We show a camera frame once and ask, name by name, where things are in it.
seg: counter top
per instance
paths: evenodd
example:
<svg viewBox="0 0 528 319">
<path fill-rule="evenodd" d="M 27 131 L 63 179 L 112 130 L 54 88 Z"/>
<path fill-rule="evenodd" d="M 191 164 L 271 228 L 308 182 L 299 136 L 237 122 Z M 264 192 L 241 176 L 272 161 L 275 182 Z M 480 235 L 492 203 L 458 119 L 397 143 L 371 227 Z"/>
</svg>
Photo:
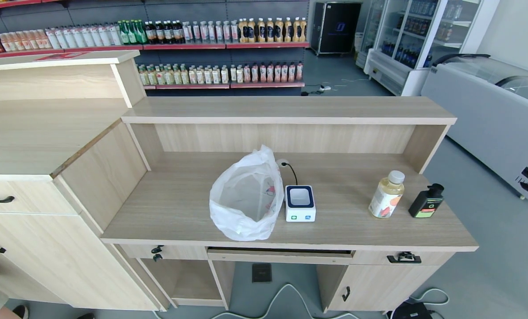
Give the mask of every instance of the counter top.
<svg viewBox="0 0 528 319">
<path fill-rule="evenodd" d="M 451 125 L 427 97 L 147 97 L 122 116 L 155 124 Z"/>
<path fill-rule="evenodd" d="M 118 64 L 140 55 L 138 50 L 38 54 L 0 58 L 0 70 L 31 69 L 47 66 Z"/>
<path fill-rule="evenodd" d="M 431 218 L 412 218 L 408 207 L 430 183 L 401 154 L 276 153 L 294 167 L 300 184 L 313 186 L 315 222 L 286 222 L 284 208 L 268 240 L 232 241 L 214 225 L 209 191 L 243 153 L 165 153 L 139 182 L 102 234 L 117 244 L 205 245 L 241 248 L 413 250 L 471 252 L 477 243 L 446 203 Z M 368 210 L 381 178 L 405 173 L 405 194 L 391 218 Z M 294 184 L 281 169 L 284 185 Z"/>
</svg>

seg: plastic bag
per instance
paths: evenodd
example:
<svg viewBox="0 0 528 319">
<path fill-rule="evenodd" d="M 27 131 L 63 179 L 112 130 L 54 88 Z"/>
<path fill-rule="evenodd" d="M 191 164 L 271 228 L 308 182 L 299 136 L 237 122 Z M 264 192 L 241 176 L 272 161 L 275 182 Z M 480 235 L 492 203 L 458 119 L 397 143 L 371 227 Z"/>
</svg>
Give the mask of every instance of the plastic bag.
<svg viewBox="0 0 528 319">
<path fill-rule="evenodd" d="M 264 145 L 230 166 L 209 194 L 211 219 L 232 240 L 266 240 L 284 202 L 274 153 Z"/>
</svg>

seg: green glass bottle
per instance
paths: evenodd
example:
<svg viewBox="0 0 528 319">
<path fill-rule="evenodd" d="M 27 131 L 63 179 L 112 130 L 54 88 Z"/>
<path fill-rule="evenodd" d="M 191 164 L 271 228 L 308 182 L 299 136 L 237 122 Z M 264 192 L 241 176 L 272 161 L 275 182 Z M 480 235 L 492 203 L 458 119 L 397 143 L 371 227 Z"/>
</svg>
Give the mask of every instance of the green glass bottle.
<svg viewBox="0 0 528 319">
<path fill-rule="evenodd" d="M 128 38 L 128 29 L 126 28 L 124 20 L 119 21 L 118 26 L 120 27 L 120 39 L 122 39 L 122 44 L 129 45 L 130 39 Z"/>
</svg>

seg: gray floor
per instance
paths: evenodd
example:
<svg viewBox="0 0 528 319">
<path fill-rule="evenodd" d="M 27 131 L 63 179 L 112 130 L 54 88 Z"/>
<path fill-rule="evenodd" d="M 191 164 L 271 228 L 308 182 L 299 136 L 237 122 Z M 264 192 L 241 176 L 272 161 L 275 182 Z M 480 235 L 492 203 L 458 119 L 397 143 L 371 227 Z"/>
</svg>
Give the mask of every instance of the gray floor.
<svg viewBox="0 0 528 319">
<path fill-rule="evenodd" d="M 306 56 L 306 80 L 310 84 L 315 84 L 311 79 L 317 79 L 317 84 L 329 82 L 327 85 L 339 90 L 326 94 L 388 95 L 374 81 L 342 81 L 366 79 L 351 58 L 321 57 L 321 63 L 315 65 L 314 61 L 317 58 L 312 54 Z M 456 254 L 418 293 L 428 287 L 448 292 L 450 303 L 433 307 L 446 319 L 528 319 L 528 202 L 519 200 L 496 176 L 450 140 L 444 140 L 424 175 L 430 182 L 446 187 L 446 201 L 481 247 L 474 253 Z M 289 282 L 302 293 L 314 317 L 339 314 L 324 315 L 320 311 L 313 266 L 273 265 L 272 272 L 272 283 L 252 284 L 250 264 L 237 263 L 230 310 L 248 317 L 259 317 L 266 312 L 280 287 Z M 432 293 L 427 300 L 441 301 L 442 296 Z M 23 301 L 10 300 L 7 306 L 14 307 L 19 303 Z M 74 319 L 87 311 L 51 303 L 30 302 L 29 307 L 32 319 Z M 223 308 L 217 307 L 179 307 L 159 313 L 159 316 L 165 319 L 209 319 L 222 311 Z M 95 313 L 97 319 L 155 319 L 147 311 L 99 310 Z M 355 315 L 361 319 L 383 318 L 375 312 Z M 220 318 L 232 319 L 233 316 Z M 297 293 L 285 289 L 266 318 L 307 319 L 308 315 Z"/>
</svg>

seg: bottle label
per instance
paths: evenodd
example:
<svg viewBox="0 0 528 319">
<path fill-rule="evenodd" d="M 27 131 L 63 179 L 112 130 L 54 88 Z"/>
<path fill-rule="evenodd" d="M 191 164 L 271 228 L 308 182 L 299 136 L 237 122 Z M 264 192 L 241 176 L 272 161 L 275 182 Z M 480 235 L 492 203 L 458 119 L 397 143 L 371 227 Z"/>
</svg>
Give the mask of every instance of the bottle label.
<svg viewBox="0 0 528 319">
<path fill-rule="evenodd" d="M 394 212 L 396 205 L 398 205 L 400 198 L 402 198 L 402 195 L 386 194 L 382 190 L 382 186 L 379 185 L 376 188 L 369 210 L 375 217 L 389 218 Z"/>
</svg>

